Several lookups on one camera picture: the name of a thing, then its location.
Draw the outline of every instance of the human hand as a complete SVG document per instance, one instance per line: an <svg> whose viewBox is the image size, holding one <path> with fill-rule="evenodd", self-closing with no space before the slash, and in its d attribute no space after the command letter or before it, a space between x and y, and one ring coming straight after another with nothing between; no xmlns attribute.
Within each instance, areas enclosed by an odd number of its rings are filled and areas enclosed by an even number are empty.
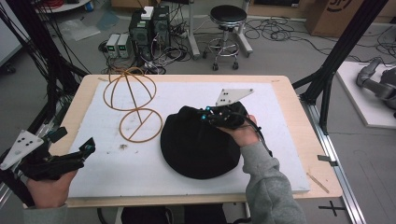
<svg viewBox="0 0 396 224"><path fill-rule="evenodd" d="M61 207L66 202L69 194L70 184L77 174L72 171L61 176L59 180L28 179L26 187L32 194L36 208L56 208Z"/></svg>
<svg viewBox="0 0 396 224"><path fill-rule="evenodd" d="M257 123L257 120L253 115L249 115L248 117L254 123ZM219 128L219 129L232 136L235 143L240 147L245 147L247 145L251 145L260 141L257 133L247 122L245 122L241 127L235 130L226 129L226 128Z"/></svg>

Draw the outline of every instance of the white foam board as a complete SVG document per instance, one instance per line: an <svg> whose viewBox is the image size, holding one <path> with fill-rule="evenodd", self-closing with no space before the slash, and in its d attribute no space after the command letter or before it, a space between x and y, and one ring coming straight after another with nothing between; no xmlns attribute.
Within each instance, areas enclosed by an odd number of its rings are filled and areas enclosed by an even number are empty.
<svg viewBox="0 0 396 224"><path fill-rule="evenodd" d="M175 172L164 160L160 136L147 143L124 140L119 123L127 112L112 110L103 100L107 82L99 84L92 103L81 123L71 152L90 137L96 151L86 160L72 182L69 197L192 195L244 193L249 175L242 172L243 159L229 173L207 180L188 178ZM158 111L163 120L175 114L183 105L205 108L214 105L222 89L253 89L254 93L241 100L247 112L256 116L267 146L280 160L281 171L289 178L293 192L309 191L305 171L291 140L286 121L271 84L259 83L157 83L157 94L145 108ZM141 88L133 87L138 105L148 99ZM129 106L130 93L120 83L114 105ZM137 118L131 121L135 126ZM145 133L155 132L158 120L148 121Z"/></svg>
<svg viewBox="0 0 396 224"><path fill-rule="evenodd" d="M338 69L337 76L367 127L396 129L396 118L393 117L396 111L387 107L372 91L356 85L358 73L366 65L367 63L344 62ZM387 69L390 67L380 64L371 79L379 82Z"/></svg>

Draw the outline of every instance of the gray sleeve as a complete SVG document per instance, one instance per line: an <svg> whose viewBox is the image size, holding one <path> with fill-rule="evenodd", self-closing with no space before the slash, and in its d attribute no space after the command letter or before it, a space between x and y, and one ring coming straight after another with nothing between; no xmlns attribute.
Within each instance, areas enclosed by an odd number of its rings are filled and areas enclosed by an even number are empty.
<svg viewBox="0 0 396 224"><path fill-rule="evenodd" d="M67 205L59 208L23 210L24 224L62 224L66 220Z"/></svg>
<svg viewBox="0 0 396 224"><path fill-rule="evenodd" d="M272 158L259 142L241 147L243 171L250 175L247 204L252 223L306 223L304 211L294 201L288 178L279 171L279 161Z"/></svg>

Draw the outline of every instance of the stool with wheels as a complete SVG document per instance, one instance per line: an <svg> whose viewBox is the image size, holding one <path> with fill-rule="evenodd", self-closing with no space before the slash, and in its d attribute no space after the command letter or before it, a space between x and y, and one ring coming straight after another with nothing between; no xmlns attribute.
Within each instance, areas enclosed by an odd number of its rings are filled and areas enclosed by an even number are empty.
<svg viewBox="0 0 396 224"><path fill-rule="evenodd" d="M209 51L215 54L214 71L219 70L218 57L234 57L233 69L238 69L239 45L229 39L228 36L233 31L233 28L245 22L247 16L247 13L242 8L228 5L214 7L210 11L210 20L218 24L219 29L223 31L222 38L215 38L209 41L203 52L203 58L207 57Z"/></svg>

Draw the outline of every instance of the black hat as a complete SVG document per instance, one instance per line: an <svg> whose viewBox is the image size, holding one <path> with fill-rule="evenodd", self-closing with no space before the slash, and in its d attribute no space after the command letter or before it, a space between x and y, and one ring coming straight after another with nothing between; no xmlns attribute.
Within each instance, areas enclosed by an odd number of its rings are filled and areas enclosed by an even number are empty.
<svg viewBox="0 0 396 224"><path fill-rule="evenodd" d="M181 175L208 179L231 171L241 153L229 134L200 118L198 109L188 106L169 115L161 133L161 150Z"/></svg>

